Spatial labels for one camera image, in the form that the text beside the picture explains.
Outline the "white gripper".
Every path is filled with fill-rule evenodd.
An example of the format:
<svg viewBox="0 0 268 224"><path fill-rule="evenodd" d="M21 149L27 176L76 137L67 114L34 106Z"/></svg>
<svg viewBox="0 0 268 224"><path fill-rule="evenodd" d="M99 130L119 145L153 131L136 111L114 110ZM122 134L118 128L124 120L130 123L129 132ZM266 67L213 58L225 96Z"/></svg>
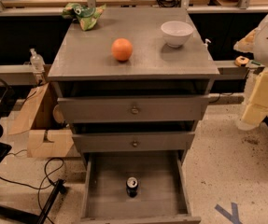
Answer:
<svg viewBox="0 0 268 224"><path fill-rule="evenodd" d="M257 76L249 102L250 104L241 104L240 115L236 121L237 128L243 131L259 127L268 115L268 68Z"/></svg>

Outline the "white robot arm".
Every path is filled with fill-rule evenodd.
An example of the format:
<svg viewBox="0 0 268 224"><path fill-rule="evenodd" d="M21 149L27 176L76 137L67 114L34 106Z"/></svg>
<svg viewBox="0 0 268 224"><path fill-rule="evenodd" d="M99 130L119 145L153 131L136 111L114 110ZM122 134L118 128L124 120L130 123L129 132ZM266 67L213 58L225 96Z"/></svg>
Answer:
<svg viewBox="0 0 268 224"><path fill-rule="evenodd" d="M237 41L233 49L252 53L254 62L264 66L262 72L247 81L245 88L237 127L248 131L258 127L268 115L268 14L255 29Z"/></svg>

